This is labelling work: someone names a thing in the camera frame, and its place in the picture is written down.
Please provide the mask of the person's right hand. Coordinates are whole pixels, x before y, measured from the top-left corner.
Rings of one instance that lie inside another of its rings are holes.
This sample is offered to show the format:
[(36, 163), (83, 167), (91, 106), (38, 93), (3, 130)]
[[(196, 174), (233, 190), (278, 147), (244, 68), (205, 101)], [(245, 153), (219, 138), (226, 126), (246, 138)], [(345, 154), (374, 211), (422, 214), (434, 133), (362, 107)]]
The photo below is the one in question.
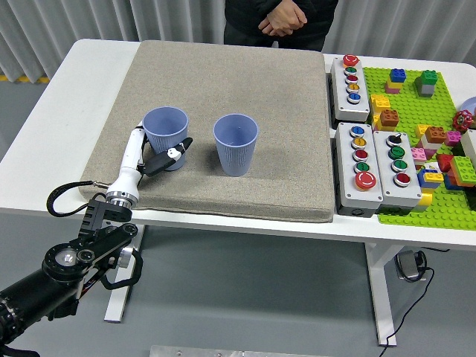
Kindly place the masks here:
[(258, 28), (269, 36), (286, 36), (292, 32), (286, 20), (267, 16), (259, 23)]

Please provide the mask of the person's left hand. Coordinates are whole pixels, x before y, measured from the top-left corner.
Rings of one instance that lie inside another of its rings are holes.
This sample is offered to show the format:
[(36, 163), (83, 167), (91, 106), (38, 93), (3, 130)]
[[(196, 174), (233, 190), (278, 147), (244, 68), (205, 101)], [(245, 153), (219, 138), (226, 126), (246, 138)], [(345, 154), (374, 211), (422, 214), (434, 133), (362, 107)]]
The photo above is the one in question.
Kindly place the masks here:
[(268, 20), (276, 31), (288, 33), (302, 28), (307, 23), (304, 12), (293, 1), (282, 1), (268, 14)]

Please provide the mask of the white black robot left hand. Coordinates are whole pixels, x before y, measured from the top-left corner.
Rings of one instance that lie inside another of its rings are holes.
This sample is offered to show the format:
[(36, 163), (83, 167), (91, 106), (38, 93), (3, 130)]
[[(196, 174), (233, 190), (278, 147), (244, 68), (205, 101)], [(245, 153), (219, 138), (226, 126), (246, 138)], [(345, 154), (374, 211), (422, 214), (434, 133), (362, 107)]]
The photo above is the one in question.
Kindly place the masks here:
[(126, 208), (133, 208), (139, 200), (138, 184), (143, 175), (152, 177), (176, 165), (185, 158), (192, 138), (187, 137), (187, 127), (178, 133), (179, 141), (169, 145), (165, 151), (155, 154), (146, 163), (143, 160), (146, 131), (140, 123), (130, 136), (120, 165), (118, 178), (106, 191), (106, 202)]

